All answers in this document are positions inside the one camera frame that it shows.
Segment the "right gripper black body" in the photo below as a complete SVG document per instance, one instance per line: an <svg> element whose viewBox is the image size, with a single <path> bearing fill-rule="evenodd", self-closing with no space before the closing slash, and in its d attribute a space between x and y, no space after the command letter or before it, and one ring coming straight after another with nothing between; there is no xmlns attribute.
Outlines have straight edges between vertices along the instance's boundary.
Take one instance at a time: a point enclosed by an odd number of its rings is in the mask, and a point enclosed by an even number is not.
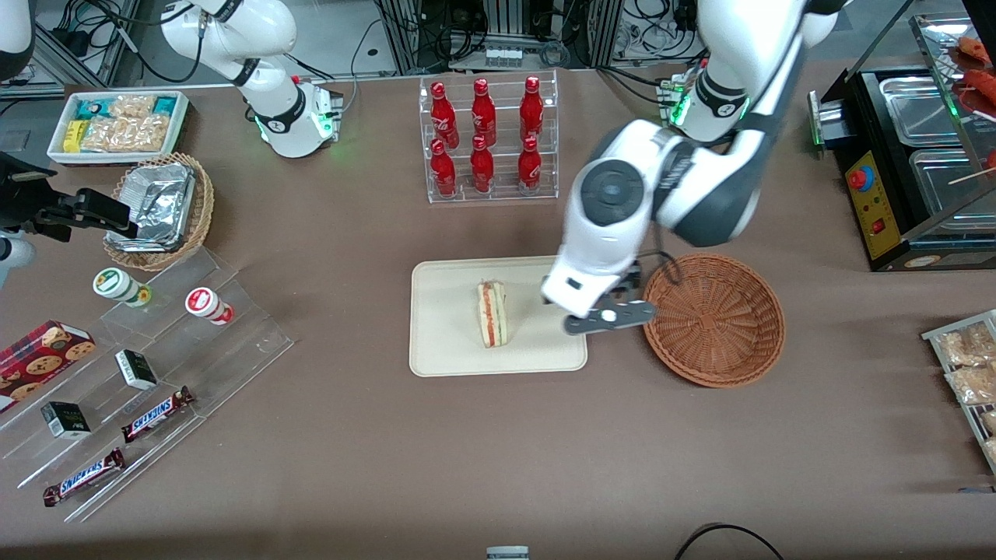
<svg viewBox="0 0 996 560"><path fill-rule="evenodd" d="M40 212L61 207L49 184L53 170L1 153L1 229L4 233L70 234L71 227L39 222Z"/></svg>

